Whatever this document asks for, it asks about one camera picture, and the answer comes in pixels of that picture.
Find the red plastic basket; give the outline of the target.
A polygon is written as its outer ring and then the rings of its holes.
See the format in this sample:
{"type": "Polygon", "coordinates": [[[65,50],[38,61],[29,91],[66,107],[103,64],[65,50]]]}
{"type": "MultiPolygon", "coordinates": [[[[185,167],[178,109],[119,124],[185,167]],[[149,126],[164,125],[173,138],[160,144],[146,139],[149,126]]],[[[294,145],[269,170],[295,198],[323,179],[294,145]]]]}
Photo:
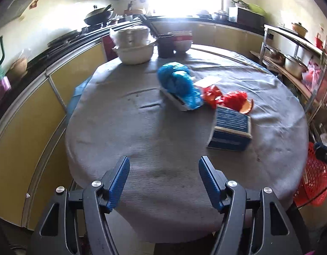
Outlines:
{"type": "Polygon", "coordinates": [[[308,143],[308,157],[294,202],[297,207],[321,206],[327,197],[327,165],[315,157],[314,143],[308,143]]]}

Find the red plastic bag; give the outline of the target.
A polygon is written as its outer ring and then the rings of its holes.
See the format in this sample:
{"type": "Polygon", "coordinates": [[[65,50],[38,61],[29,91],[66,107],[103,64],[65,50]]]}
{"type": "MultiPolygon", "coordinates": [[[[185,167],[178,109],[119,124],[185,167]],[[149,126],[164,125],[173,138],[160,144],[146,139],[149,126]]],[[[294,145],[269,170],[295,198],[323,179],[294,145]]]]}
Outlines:
{"type": "Polygon", "coordinates": [[[211,85],[203,88],[202,98],[206,104],[215,109],[217,105],[225,106],[237,112],[240,112],[246,102],[248,96],[246,92],[232,91],[223,94],[217,85],[211,85]]]}

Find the grey tablecloth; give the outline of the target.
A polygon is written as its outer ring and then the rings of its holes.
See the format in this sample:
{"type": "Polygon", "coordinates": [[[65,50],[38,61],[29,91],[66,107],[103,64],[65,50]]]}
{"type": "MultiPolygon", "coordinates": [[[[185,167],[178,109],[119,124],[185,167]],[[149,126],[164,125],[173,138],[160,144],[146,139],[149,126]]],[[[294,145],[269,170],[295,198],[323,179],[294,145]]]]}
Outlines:
{"type": "Polygon", "coordinates": [[[179,62],[196,79],[213,76],[223,92],[253,100],[252,140],[244,151],[208,148],[215,112],[183,112],[162,92],[153,55],[141,65],[120,59],[99,66],[65,133],[71,174],[81,187],[100,179],[122,156],[131,170],[117,212],[147,242],[186,242],[220,228],[198,171],[206,155],[216,169],[249,189],[271,187],[290,207],[308,153],[307,117],[274,75],[207,52],[189,50],[179,62]]]}

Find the white tray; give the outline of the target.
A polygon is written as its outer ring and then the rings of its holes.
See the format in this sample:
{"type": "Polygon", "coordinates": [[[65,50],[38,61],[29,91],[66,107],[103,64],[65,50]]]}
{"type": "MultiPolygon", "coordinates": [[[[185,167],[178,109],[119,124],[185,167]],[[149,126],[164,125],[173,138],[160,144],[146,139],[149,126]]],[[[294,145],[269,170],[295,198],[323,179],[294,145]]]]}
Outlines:
{"type": "Polygon", "coordinates": [[[190,111],[191,109],[187,106],[185,102],[183,102],[182,99],[180,99],[178,96],[169,93],[166,89],[161,88],[161,92],[174,104],[176,108],[178,108],[182,112],[190,111]]]}

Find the purple thermos flask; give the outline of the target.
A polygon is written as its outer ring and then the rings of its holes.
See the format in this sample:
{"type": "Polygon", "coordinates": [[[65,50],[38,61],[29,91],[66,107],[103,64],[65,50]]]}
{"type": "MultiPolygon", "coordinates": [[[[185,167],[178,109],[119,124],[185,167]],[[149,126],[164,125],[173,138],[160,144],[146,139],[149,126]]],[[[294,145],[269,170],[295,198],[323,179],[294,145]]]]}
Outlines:
{"type": "Polygon", "coordinates": [[[4,76],[0,80],[0,101],[3,99],[5,94],[11,89],[11,84],[7,76],[4,76]]]}

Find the dark chopstick cup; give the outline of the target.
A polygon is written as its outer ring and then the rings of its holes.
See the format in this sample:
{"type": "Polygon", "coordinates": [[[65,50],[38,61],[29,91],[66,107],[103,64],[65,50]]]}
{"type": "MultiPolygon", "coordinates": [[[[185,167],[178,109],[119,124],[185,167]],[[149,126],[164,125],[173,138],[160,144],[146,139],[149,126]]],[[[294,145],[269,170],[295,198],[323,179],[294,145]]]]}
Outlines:
{"type": "Polygon", "coordinates": [[[174,36],[172,34],[160,34],[156,37],[158,55],[160,58],[171,58],[174,56],[174,36]]]}

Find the steel pot on shelf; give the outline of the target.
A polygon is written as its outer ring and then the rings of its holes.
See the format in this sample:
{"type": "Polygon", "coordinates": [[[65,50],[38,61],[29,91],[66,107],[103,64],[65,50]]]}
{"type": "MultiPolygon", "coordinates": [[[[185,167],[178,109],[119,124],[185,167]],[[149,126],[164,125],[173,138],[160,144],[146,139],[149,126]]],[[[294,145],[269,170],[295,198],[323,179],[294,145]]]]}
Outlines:
{"type": "Polygon", "coordinates": [[[290,55],[285,56],[285,69],[297,79],[302,79],[303,73],[308,71],[307,66],[303,64],[300,58],[290,55]]]}

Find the metal kitchen shelf rack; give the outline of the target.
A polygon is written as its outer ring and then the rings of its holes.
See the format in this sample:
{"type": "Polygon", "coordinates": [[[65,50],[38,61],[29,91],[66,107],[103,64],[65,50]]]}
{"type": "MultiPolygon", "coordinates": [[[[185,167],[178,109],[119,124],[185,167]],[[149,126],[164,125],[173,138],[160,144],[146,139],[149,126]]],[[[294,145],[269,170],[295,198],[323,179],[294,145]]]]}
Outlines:
{"type": "Polygon", "coordinates": [[[327,51],[295,31],[266,24],[260,52],[251,54],[257,57],[260,65],[271,68],[296,89],[311,132],[316,137],[327,135],[327,51]],[[273,34],[295,44],[294,53],[284,54],[269,45],[273,34]]]}

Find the gas stove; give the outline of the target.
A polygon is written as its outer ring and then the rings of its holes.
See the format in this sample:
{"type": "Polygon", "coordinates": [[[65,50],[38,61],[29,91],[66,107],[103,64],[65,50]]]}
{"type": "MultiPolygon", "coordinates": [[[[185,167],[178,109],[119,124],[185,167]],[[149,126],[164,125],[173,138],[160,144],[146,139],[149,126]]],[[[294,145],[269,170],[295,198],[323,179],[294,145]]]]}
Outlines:
{"type": "Polygon", "coordinates": [[[95,32],[97,30],[100,30],[104,27],[106,27],[107,23],[100,23],[96,25],[91,25],[88,27],[82,28],[79,30],[74,30],[68,33],[65,33],[64,35],[59,36],[58,38],[54,39],[53,41],[49,42],[47,46],[49,48],[59,47],[61,45],[69,44],[71,41],[76,40],[80,38],[81,36],[87,35],[91,32],[95,32]]]}

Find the white medicine box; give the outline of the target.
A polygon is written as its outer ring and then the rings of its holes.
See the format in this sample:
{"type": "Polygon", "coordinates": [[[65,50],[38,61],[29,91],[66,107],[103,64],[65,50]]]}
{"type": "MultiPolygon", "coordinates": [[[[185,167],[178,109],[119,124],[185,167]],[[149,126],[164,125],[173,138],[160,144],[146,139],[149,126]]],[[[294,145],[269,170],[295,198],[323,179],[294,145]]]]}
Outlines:
{"type": "Polygon", "coordinates": [[[196,82],[193,85],[197,88],[208,88],[209,86],[216,85],[222,78],[220,76],[209,75],[196,82]]]}

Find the yellow enamel pot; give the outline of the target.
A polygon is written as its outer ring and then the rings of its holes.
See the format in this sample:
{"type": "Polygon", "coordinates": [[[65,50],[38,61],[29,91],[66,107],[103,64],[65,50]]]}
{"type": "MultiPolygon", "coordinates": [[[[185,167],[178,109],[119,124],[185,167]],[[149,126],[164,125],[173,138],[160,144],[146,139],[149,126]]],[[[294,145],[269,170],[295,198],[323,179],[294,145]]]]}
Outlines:
{"type": "Polygon", "coordinates": [[[305,35],[308,32],[308,30],[305,29],[301,23],[292,23],[292,29],[293,31],[295,31],[295,33],[297,33],[301,37],[305,37],[305,35]]]}

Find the blue plastic bag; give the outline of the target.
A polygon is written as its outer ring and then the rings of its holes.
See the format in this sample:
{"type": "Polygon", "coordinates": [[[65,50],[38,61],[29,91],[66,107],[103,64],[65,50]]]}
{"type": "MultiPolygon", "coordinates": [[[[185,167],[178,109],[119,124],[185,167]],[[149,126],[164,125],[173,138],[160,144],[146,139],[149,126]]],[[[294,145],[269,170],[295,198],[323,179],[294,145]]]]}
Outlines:
{"type": "Polygon", "coordinates": [[[203,105],[202,93],[193,85],[186,65],[179,62],[166,63],[157,70],[157,77],[160,87],[182,99],[191,111],[203,105]]]}

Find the black wok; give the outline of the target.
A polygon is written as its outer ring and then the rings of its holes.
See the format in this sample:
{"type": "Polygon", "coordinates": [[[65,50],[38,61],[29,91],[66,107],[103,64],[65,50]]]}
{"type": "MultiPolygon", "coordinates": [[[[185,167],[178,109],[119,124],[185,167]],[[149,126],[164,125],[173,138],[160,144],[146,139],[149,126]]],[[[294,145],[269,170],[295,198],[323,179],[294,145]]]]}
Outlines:
{"type": "Polygon", "coordinates": [[[93,8],[94,10],[88,13],[84,18],[84,22],[89,26],[106,23],[112,18],[114,13],[112,4],[101,8],[99,8],[97,5],[94,5],[93,8]]]}

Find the blue cardboard box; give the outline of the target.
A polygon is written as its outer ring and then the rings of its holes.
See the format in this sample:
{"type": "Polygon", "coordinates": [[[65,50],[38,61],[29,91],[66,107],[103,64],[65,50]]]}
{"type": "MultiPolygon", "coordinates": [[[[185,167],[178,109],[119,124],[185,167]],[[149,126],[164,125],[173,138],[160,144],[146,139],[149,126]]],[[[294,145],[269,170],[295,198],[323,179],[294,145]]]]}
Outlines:
{"type": "Polygon", "coordinates": [[[252,140],[251,117],[217,105],[208,148],[244,151],[252,140]]]}

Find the stacked red white bowls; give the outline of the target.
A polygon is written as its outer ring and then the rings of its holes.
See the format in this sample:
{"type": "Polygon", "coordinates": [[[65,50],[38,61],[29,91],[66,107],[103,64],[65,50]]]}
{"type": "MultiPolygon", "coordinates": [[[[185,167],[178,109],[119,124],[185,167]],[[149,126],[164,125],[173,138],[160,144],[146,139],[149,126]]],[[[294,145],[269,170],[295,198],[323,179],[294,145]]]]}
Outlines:
{"type": "Polygon", "coordinates": [[[172,31],[174,48],[177,53],[187,52],[193,43],[192,31],[172,31]]]}

